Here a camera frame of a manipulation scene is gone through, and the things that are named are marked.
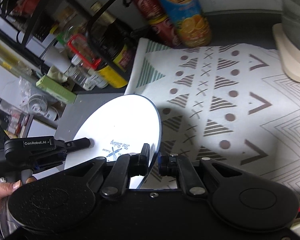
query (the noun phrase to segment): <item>countertop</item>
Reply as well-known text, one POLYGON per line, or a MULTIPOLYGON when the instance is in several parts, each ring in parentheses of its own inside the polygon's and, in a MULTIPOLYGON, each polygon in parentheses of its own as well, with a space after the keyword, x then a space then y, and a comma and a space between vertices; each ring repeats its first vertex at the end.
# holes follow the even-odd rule
MULTIPOLYGON (((272 26, 281 22, 279 13, 236 11, 207 15, 212 29, 211 46, 248 43, 265 49, 276 49, 272 26)), ((105 88, 90 94, 78 94, 73 104, 68 104, 59 120, 56 139, 70 141, 87 118, 106 102, 124 94, 122 89, 105 88)))

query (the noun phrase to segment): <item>metal rack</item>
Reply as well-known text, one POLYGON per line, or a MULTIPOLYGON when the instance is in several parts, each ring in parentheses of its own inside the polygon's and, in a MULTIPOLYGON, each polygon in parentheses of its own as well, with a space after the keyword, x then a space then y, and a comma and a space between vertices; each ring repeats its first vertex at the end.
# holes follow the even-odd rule
MULTIPOLYGON (((49 67, 47 67, 43 60, 39 59, 36 55, 34 55, 32 52, 30 52, 26 45, 33 37, 33 33, 37 30, 37 28, 40 26, 40 19, 42 16, 42 12, 44 11, 45 7, 47 6, 48 2, 50 0, 40 0, 32 14, 32 16, 27 20, 27 28, 25 31, 25 34, 23 36, 22 41, 18 41, 18 35, 17 35, 17 42, 15 42, 13 39, 11 39, 7 34, 5 34, 3 31, 0 30, 0 39, 2 39, 5 43, 9 44, 15 51, 17 51, 19 54, 21 54, 23 57, 28 59, 29 61, 33 62, 34 65, 36 65, 38 68, 42 70, 42 74, 46 74, 47 71, 44 71, 43 69, 47 70, 49 67)), ((79 4, 76 0, 65 0, 67 3, 69 3, 79 14, 81 14, 87 21, 87 27, 86 27, 86 38, 89 46, 91 47, 91 50, 93 53, 95 53, 96 56, 102 58, 108 65, 110 65, 114 70, 116 70, 124 79, 127 81, 129 80, 130 74, 131 74, 131 68, 130 71, 124 72, 121 70, 111 59, 109 55, 104 53, 100 46, 94 41, 91 35, 91 28, 98 20, 98 18, 116 1, 116 0, 109 0, 104 4, 102 8, 95 14, 91 15, 81 4, 79 4)), ((125 7, 128 7, 131 2, 127 2, 126 0, 122 0, 125 7)), ((9 6, 8 0, 2 0, 2 8, 4 10, 0 11, 0 17, 5 20, 10 26, 12 26, 15 30, 17 30, 19 33, 20 31, 13 25, 9 20, 7 20, 7 16, 12 11, 12 7, 9 6)))

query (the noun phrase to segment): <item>yellow label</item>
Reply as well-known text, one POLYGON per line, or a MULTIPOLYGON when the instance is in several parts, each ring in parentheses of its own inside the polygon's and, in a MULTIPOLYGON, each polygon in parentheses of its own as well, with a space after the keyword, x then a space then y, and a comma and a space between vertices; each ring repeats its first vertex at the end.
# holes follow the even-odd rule
POLYGON ((128 82, 109 65, 98 70, 98 73, 114 88, 121 88, 128 84, 128 82))
POLYGON ((11 65, 8 64, 8 63, 6 63, 6 62, 2 62, 1 65, 2 65, 4 68, 6 68, 6 69, 12 69, 11 65))

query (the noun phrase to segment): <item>black device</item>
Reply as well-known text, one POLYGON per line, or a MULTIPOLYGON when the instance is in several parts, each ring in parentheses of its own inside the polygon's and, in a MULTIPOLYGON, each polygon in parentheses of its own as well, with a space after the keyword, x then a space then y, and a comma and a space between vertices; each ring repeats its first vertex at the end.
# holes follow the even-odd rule
POLYGON ((25 184, 33 173, 59 166, 68 153, 89 146, 87 138, 69 142, 53 136, 10 139, 0 126, 0 178, 25 184))
MULTIPOLYGON (((0 176, 12 180, 23 169, 54 165, 45 158, 89 144, 6 139, 0 133, 0 176)), ((116 162, 97 157, 23 185, 8 200, 20 227, 6 239, 300 240, 289 229, 299 207, 289 188, 210 158, 192 163, 161 146, 159 172, 175 177, 178 189, 128 189, 131 177, 149 173, 149 149, 144 144, 140 154, 116 162)))

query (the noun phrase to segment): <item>triangle pattern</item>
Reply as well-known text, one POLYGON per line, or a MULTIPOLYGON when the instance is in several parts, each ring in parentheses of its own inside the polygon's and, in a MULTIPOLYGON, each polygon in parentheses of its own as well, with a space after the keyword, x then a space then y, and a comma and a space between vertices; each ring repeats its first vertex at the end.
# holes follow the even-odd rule
POLYGON ((144 86, 146 84, 152 83, 157 81, 161 78, 165 77, 162 73, 157 71, 149 62, 148 60, 143 60, 141 74, 139 76, 139 80, 137 83, 136 88, 144 86))
POLYGON ((189 52, 189 53, 192 53, 192 52, 200 52, 200 47, 195 47, 195 48, 190 48, 190 49, 184 49, 183 51, 185 52, 189 52))
POLYGON ((174 99, 167 100, 167 102, 176 104, 178 106, 181 106, 182 108, 186 108, 188 98, 189 98, 189 94, 184 94, 184 95, 177 96, 174 99))
POLYGON ((148 46, 147 46, 147 49, 146 49, 146 53, 147 52, 167 50, 167 49, 171 49, 171 48, 168 47, 168 46, 162 45, 160 43, 154 42, 154 41, 148 41, 148 46))
POLYGON ((214 89, 218 89, 221 87, 227 87, 227 86, 232 86, 238 84, 238 82, 232 81, 230 79, 224 78, 224 77, 219 77, 216 76, 216 80, 214 83, 214 89))
POLYGON ((221 155, 209 150, 208 148, 201 146, 199 149, 199 153, 197 155, 196 161, 199 161, 202 157, 209 157, 216 161, 225 161, 226 158, 222 157, 221 155))
POLYGON ((165 121, 162 121, 162 124, 164 126, 169 127, 170 129, 178 132, 180 129, 181 122, 182 122, 182 115, 175 116, 175 117, 169 118, 165 121))
POLYGON ((232 44, 232 45, 227 45, 227 46, 220 46, 219 47, 219 52, 224 52, 224 51, 226 51, 228 49, 231 49, 231 48, 233 48, 233 47, 235 47, 237 45, 239 45, 239 44, 232 44))
POLYGON ((208 119, 206 128, 204 129, 203 136, 206 137, 210 135, 217 135, 217 134, 229 133, 229 132, 233 132, 233 131, 221 124, 218 124, 217 122, 208 119))
POLYGON ((223 68, 226 68, 226 67, 231 67, 231 66, 237 64, 238 62, 239 61, 227 60, 227 59, 219 58, 217 69, 223 69, 223 68))
POLYGON ((198 63, 198 58, 195 57, 195 58, 192 58, 191 60, 189 60, 187 63, 179 65, 179 67, 190 67, 190 68, 196 69, 197 63, 198 63))
POLYGON ((184 78, 175 81, 174 83, 180 84, 180 85, 185 85, 187 87, 192 87, 192 82, 194 79, 194 74, 190 76, 185 76, 184 78))
POLYGON ((176 141, 165 141, 162 142, 162 144, 164 145, 164 149, 166 151, 167 154, 170 154, 172 152, 172 148, 174 146, 176 141))
POLYGON ((215 111, 222 108, 235 107, 236 105, 222 98, 212 97, 210 111, 215 111))

